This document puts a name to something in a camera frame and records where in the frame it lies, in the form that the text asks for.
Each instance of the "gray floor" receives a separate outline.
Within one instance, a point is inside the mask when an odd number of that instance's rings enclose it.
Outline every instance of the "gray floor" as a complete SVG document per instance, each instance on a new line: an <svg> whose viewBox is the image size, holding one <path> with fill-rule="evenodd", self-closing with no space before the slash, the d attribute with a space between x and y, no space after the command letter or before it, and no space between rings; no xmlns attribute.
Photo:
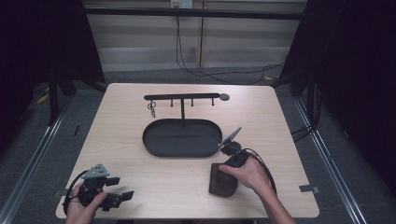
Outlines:
<svg viewBox="0 0 396 224"><path fill-rule="evenodd" d="M236 68L212 68L205 71L214 73L234 70ZM265 75L275 77L279 71L277 68L266 72ZM233 84L247 84L261 78L261 74L222 75L217 78L224 78ZM107 83L224 84L212 77L192 76L181 69L106 73L106 81ZM264 78L255 85L266 85L271 81ZM298 112L295 99L290 96L289 86L282 85L276 88L276 94L290 130L295 131L303 127L304 122ZM41 92L37 92L35 98L40 95ZM64 223L55 216L59 199L52 197L52 193L66 185L102 97L102 93L78 84L78 92L71 99L62 124L51 141L43 161L39 164L38 172L19 204L12 223ZM65 105L67 99L62 95L61 98L62 105ZM0 191L0 205L3 205L12 193L19 176L47 130L49 112L48 101L41 105L36 105L33 101L21 122L19 133L16 134L7 153L1 156L0 169L3 172L0 177L5 181ZM367 223L396 223L395 198L361 157L356 145L344 137L343 128L325 106L318 129L351 193L359 203ZM298 223L353 223L311 137L308 135L297 142L296 147L310 184L320 189L320 193L315 195L320 209L319 216L312 219L298 219ZM94 223L115 223L115 221L95 220Z"/></svg>

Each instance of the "black curtain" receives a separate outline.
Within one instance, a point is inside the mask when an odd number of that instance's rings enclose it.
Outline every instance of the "black curtain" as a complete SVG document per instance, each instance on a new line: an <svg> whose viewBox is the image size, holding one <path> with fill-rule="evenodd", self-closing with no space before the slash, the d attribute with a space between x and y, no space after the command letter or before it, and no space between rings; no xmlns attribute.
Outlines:
<svg viewBox="0 0 396 224"><path fill-rule="evenodd" d="M37 83L56 67L64 79L105 82L86 15L37 7L83 7L80 0L7 1L0 6L0 149L30 104Z"/></svg>

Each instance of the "metal rail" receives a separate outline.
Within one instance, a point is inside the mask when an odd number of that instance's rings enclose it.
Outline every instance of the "metal rail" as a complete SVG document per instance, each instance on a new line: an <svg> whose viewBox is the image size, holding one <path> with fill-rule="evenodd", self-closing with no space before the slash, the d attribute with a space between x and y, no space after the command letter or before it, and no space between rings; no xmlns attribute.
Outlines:
<svg viewBox="0 0 396 224"><path fill-rule="evenodd" d="M15 217L15 214L17 213L22 199L25 196L27 190L29 189L32 180L35 177L35 174L46 155L46 152L50 146L53 137L58 132L58 129L61 126L62 120L64 118L64 113L66 109L70 106L71 101L72 98L68 97L68 100L63 110L59 114L58 118L53 122L53 124L49 126L46 130L43 138L38 144L37 149L35 150L35 154L33 155L32 159L30 159L17 185L15 186L14 190L12 190L6 202L4 203L0 211L1 224L9 224Z"/></svg>
<svg viewBox="0 0 396 224"><path fill-rule="evenodd" d="M49 14L77 13L91 15L209 17L287 21L326 20L326 17L322 15L307 15L299 12L233 11L162 7L30 7L30 9L35 13Z"/></svg>
<svg viewBox="0 0 396 224"><path fill-rule="evenodd" d="M308 127L311 125L311 121L309 117L306 115L306 108L304 103L300 98L295 99L295 104L300 112L301 117L304 120L305 125ZM356 202L355 197L352 195L347 183L345 182L344 178L342 177L341 173L339 172L334 160L332 159L332 154L327 149L322 137L318 130L314 130L310 134L312 140L317 147L318 153L322 158L324 165L334 183L335 187L338 190L338 193L341 196L341 199L348 211L353 223L355 224L366 224L367 221L364 218L364 215L359 207L359 204Z"/></svg>

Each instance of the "wooden table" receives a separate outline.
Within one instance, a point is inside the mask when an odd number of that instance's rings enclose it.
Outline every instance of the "wooden table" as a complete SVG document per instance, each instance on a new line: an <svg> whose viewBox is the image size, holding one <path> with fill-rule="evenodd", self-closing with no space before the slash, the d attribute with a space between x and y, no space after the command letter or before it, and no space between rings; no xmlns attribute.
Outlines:
<svg viewBox="0 0 396 224"><path fill-rule="evenodd" d="M234 196L220 198L208 193L210 165L228 159L221 152L209 158L158 158L149 154L142 141L145 128L156 119L180 119L180 103L156 101L156 118L148 110L149 94L207 93L230 95L186 102L186 119L208 119L219 125L223 137L241 126L235 137L243 147L255 149L276 182L278 197L293 217L316 217L318 206L283 112L271 87L229 85L111 84L101 103L76 166L67 184L83 170L101 162L110 177L120 177L117 186L104 190L122 193L134 190L131 201L96 217L110 219L153 218L260 218L267 217L253 190L239 184ZM56 215L65 218L62 201Z"/></svg>

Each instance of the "white wall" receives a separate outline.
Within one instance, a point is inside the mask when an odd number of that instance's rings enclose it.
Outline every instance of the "white wall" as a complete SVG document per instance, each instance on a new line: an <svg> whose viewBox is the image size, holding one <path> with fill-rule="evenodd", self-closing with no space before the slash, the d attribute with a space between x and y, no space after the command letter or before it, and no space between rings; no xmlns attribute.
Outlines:
<svg viewBox="0 0 396 224"><path fill-rule="evenodd" d="M170 7L170 0L85 0L84 4ZM219 10L303 12L304 6L303 0L193 1L193 8ZM88 15L88 18L105 71L177 67L175 17ZM297 21L180 18L183 59L188 67L282 63L297 26Z"/></svg>

